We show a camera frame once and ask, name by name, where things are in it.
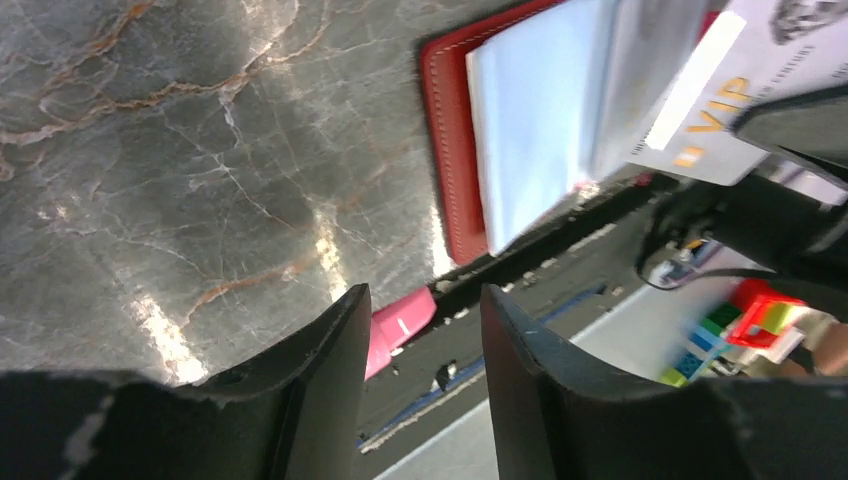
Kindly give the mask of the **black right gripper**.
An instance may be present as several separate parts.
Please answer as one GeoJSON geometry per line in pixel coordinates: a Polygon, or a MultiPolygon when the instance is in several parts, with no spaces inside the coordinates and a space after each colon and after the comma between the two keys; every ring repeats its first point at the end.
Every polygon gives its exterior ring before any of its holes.
{"type": "MultiPolygon", "coordinates": [[[[757,105],[731,131],[748,144],[786,154],[837,179],[847,177],[845,84],[757,105]]],[[[652,215],[635,271],[667,244],[709,238],[756,263],[697,279],[762,279],[836,318],[847,315],[847,205],[829,205],[758,175],[733,186],[695,181],[663,198],[652,215]]]]}

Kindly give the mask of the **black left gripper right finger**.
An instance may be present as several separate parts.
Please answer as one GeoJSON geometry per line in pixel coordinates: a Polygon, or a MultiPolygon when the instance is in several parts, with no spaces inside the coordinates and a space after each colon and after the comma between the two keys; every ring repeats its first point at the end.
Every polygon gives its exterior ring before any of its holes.
{"type": "Polygon", "coordinates": [[[707,378],[670,387],[522,314],[483,314],[503,479],[843,479],[847,383],[707,378]]]}

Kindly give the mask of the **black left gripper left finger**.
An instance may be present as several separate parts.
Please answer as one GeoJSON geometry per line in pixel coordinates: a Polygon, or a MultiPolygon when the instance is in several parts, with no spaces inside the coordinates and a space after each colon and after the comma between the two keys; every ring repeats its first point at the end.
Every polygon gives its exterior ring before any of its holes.
{"type": "Polygon", "coordinates": [[[351,287],[199,385],[131,371],[5,371],[5,479],[349,479],[371,322],[351,287]]]}

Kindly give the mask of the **red leather card holder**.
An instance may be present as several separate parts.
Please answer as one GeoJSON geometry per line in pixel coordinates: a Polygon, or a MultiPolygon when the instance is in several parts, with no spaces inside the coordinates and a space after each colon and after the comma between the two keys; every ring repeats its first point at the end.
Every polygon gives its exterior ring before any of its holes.
{"type": "Polygon", "coordinates": [[[498,255],[619,170],[709,24],[705,1],[529,1],[427,42],[450,257],[498,255]]]}

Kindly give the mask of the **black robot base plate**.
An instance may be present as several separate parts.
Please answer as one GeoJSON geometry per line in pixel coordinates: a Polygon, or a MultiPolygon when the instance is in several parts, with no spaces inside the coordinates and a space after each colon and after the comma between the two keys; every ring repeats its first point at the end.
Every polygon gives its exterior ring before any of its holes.
{"type": "Polygon", "coordinates": [[[433,320],[365,384],[353,477],[378,478],[430,446],[417,477],[494,477],[483,314],[522,314],[562,338],[584,330],[638,288],[633,261],[653,207],[623,191],[437,288],[433,320]]]}

